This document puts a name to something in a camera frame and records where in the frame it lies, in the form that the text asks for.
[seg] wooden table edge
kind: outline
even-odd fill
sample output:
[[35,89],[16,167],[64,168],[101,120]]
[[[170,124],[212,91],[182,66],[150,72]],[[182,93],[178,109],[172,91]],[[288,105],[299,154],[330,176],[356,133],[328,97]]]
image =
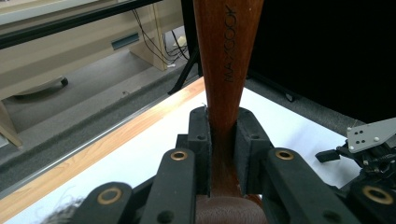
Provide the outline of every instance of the wooden table edge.
[[15,217],[22,210],[89,168],[204,90],[204,79],[201,77],[135,119],[128,121],[84,148],[76,155],[12,192],[0,201],[0,223]]

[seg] metal bracket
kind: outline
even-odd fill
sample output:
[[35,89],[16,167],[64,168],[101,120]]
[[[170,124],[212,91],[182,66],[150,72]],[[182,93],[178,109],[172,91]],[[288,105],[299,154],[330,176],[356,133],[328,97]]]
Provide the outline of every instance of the metal bracket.
[[385,143],[394,134],[396,134],[396,118],[347,128],[348,149],[351,153],[357,153],[376,147]]

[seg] black cable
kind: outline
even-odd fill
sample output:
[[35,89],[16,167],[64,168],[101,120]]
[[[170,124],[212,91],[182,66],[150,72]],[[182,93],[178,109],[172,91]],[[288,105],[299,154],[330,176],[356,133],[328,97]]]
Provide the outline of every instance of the black cable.
[[[179,53],[173,54],[173,52],[179,51],[178,48],[171,49],[170,51],[168,51],[167,44],[166,44],[166,34],[163,34],[163,45],[164,45],[164,47],[165,47],[165,52],[166,52],[166,54],[167,54],[169,57],[175,57],[175,56],[177,56],[178,54],[180,54],[180,52],[179,52]],[[183,48],[183,52],[186,52],[186,51],[188,50],[188,49],[187,49],[187,46],[183,46],[182,48]]]
[[180,50],[180,53],[183,55],[183,57],[184,57],[186,60],[188,60],[189,58],[186,57],[186,55],[184,54],[183,50],[181,50],[180,45],[178,44],[178,41],[177,41],[177,39],[176,39],[175,32],[172,31],[172,35],[173,35],[173,37],[174,37],[174,39],[175,39],[175,41],[176,41],[176,44],[177,44],[178,49]]
[[161,53],[161,55],[162,55],[167,61],[170,62],[170,63],[167,63],[166,61],[163,60],[162,57],[160,57],[160,55],[158,55],[156,52],[154,52],[153,49],[151,49],[151,48],[149,47],[149,45],[148,45],[148,43],[147,43],[147,40],[146,40],[146,37],[147,37],[148,40],[151,42],[151,44],[154,45],[154,47],[155,47],[159,52],[161,52],[161,50],[154,44],[154,42],[152,42],[152,40],[149,38],[149,36],[148,36],[148,35],[146,34],[146,32],[143,30],[143,26],[142,26],[142,23],[141,23],[141,21],[140,21],[139,14],[137,14],[137,11],[134,9],[134,10],[132,10],[132,12],[134,13],[134,17],[136,18],[137,24],[139,25],[139,27],[140,27],[140,29],[141,29],[141,31],[142,31],[142,35],[143,35],[143,39],[144,39],[144,41],[145,41],[146,47],[148,47],[148,49],[149,49],[155,56],[157,56],[163,63],[165,63],[166,65],[172,65],[175,61],[177,61],[178,58],[176,58],[176,59],[174,59],[174,60],[172,61],[172,60],[170,60],[170,59],[167,59],[167,58]]

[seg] wooden handle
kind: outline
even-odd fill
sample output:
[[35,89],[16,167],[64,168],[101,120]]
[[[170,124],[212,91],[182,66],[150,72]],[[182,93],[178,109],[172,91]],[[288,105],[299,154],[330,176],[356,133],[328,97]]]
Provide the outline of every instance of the wooden handle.
[[212,196],[240,195],[233,168],[234,125],[263,0],[194,0],[212,132]]

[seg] white table surface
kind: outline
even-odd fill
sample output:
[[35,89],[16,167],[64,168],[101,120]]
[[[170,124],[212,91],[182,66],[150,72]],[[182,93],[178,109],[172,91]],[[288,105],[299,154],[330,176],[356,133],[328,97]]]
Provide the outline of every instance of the white table surface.
[[[47,215],[62,209],[75,199],[85,198],[102,184],[118,181],[134,188],[156,175],[163,153],[175,147],[179,133],[188,132],[190,111],[203,106],[205,102],[205,93],[202,92],[21,211],[7,224],[39,223]],[[247,89],[244,89],[240,106],[254,113],[275,147],[290,148],[299,152],[324,182],[340,188],[359,174],[360,167],[353,160],[341,159],[322,164],[315,158],[317,152],[343,145],[346,140],[344,136]]]

